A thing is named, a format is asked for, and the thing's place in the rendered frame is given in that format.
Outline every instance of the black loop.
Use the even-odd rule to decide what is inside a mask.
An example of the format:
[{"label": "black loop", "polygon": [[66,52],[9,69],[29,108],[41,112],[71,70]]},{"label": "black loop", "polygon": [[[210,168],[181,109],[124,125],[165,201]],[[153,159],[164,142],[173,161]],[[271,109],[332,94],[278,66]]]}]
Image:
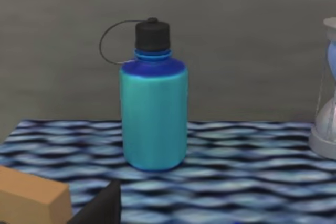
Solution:
[{"label": "black loop", "polygon": [[110,64],[114,64],[114,65],[120,65],[120,64],[123,64],[125,61],[124,61],[124,62],[114,62],[114,61],[111,61],[111,60],[107,59],[107,58],[104,56],[104,54],[103,54],[103,52],[102,52],[102,44],[103,44],[103,40],[104,40],[105,36],[109,33],[109,31],[112,30],[113,28],[115,28],[116,26],[119,26],[119,25],[121,25],[121,24],[123,24],[123,23],[128,23],[128,22],[143,22],[143,21],[145,21],[145,20],[124,20],[124,21],[120,21],[120,22],[118,22],[118,23],[116,23],[116,24],[110,26],[109,28],[107,28],[106,31],[103,33],[103,35],[101,36],[101,38],[100,38],[100,40],[99,40],[99,54],[100,54],[100,56],[101,56],[106,62],[108,62],[108,63],[110,63]]}]

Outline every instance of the white hourglass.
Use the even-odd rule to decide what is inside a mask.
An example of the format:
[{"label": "white hourglass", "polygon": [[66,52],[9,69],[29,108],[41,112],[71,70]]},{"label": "white hourglass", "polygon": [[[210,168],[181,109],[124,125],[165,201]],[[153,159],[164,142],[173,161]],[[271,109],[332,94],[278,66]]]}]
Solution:
[{"label": "white hourglass", "polygon": [[[309,146],[312,151],[323,157],[336,159],[336,17],[327,18],[323,23],[327,27],[329,44],[322,74],[315,124],[311,128],[309,137]],[[327,72],[332,77],[332,81],[330,81],[332,86],[330,86],[330,83],[325,83]],[[321,98],[328,86],[331,89],[329,96],[331,98],[319,110]]]}]

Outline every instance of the box top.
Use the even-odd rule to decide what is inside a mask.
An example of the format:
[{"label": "box top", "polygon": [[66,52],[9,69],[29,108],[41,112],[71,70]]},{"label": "box top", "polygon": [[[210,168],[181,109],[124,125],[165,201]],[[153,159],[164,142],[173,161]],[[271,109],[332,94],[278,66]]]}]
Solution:
[{"label": "box top", "polygon": [[50,204],[65,190],[67,184],[0,166],[0,192]]}]

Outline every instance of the tabletop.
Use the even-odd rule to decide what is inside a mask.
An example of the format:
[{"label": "tabletop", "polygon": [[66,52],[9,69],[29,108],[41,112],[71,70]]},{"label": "tabletop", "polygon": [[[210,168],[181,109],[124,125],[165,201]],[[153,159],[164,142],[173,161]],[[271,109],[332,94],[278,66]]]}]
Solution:
[{"label": "tabletop", "polygon": [[308,123],[190,122],[184,163],[141,172],[118,121],[20,122],[0,165],[70,185],[74,213],[122,181],[122,223],[335,224],[336,162],[307,146]]}]

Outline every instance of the dark blue bottle shoulder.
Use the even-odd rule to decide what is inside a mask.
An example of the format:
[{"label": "dark blue bottle shoulder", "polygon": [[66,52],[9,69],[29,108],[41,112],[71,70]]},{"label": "dark blue bottle shoulder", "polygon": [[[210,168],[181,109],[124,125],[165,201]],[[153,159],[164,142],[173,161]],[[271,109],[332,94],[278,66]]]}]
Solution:
[{"label": "dark blue bottle shoulder", "polygon": [[141,77],[173,76],[186,70],[183,62],[170,58],[162,62],[143,62],[139,60],[124,63],[122,72]]}]

